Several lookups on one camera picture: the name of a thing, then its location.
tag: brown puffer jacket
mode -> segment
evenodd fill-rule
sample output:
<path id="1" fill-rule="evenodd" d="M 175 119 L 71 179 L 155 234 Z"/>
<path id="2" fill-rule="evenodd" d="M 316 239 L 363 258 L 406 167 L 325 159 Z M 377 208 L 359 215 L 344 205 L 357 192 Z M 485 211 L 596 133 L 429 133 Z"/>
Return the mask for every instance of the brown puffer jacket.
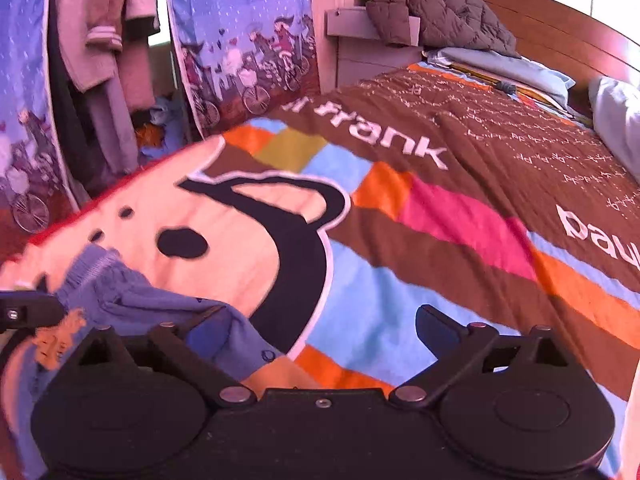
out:
<path id="1" fill-rule="evenodd" d="M 369 0 L 367 13 L 387 44 L 410 44 L 409 16 L 417 16 L 422 46 L 495 50 L 520 57 L 516 38 L 483 0 Z"/>

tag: colorful patchwork bedspread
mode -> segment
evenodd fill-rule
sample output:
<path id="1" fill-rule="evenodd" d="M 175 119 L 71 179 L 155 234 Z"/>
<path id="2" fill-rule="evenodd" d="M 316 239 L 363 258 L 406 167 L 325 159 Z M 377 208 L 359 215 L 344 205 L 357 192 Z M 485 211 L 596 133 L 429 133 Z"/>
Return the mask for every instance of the colorful patchwork bedspread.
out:
<path id="1" fill-rule="evenodd" d="M 423 303 L 504 334 L 548 324 L 615 412 L 613 477 L 632 464 L 639 194 L 591 130 L 419 64 L 140 172 L 34 238 L 0 286 L 55 289 L 90 240 L 154 286 L 234 305 L 323 386 L 386 392 L 435 360 Z"/>

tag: cartoon face print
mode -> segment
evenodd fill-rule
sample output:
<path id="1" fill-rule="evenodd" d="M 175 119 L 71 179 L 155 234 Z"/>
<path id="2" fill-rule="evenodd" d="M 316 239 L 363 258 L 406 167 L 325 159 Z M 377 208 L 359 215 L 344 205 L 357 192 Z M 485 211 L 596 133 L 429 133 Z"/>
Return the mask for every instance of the cartoon face print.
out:
<path id="1" fill-rule="evenodd" d="M 222 138 L 202 142 L 143 172 L 45 249 L 26 253 L 21 266 L 33 258 L 34 279 L 44 271 L 56 290 L 92 240 L 116 248 L 153 286 L 225 301 L 281 351 L 300 346 L 332 277 L 324 231 L 342 220 L 350 199 L 312 177 L 194 172 L 223 145 Z"/>

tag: black eye print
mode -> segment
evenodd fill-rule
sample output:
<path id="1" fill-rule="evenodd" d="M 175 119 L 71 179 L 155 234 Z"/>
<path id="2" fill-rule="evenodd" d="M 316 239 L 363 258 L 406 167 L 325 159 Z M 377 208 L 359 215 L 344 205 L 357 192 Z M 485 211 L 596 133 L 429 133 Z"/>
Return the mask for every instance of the black eye print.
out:
<path id="1" fill-rule="evenodd" d="M 118 211 L 118 216 L 120 218 L 131 218 L 133 216 L 133 209 L 129 206 L 124 206 L 120 211 Z"/>
<path id="2" fill-rule="evenodd" d="M 93 233 L 91 233 L 91 235 L 89 236 L 89 241 L 92 244 L 95 244 L 96 242 L 99 242 L 100 240 L 102 240 L 104 238 L 104 232 L 102 229 L 96 229 Z"/>
<path id="3" fill-rule="evenodd" d="M 191 228 L 164 229 L 156 237 L 156 247 L 164 256 L 194 260 L 209 250 L 200 233 Z"/>

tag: white drawer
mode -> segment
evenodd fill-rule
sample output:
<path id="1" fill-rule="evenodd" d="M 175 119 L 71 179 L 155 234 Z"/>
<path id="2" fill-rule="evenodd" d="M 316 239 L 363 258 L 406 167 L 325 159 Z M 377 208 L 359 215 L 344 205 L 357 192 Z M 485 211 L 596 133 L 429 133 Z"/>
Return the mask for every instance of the white drawer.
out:
<path id="1" fill-rule="evenodd" d="M 340 59 L 338 60 L 338 86 L 353 85 L 358 81 L 372 79 L 392 70 L 396 70 L 396 67 Z"/>
<path id="2" fill-rule="evenodd" d="M 409 16 L 411 44 L 418 45 L 420 18 Z M 339 7 L 326 12 L 326 34 L 362 40 L 378 40 L 380 36 L 371 23 L 365 7 Z"/>
<path id="3" fill-rule="evenodd" d="M 419 46 L 386 46 L 381 41 L 340 37 L 338 59 L 402 68 L 422 60 Z"/>

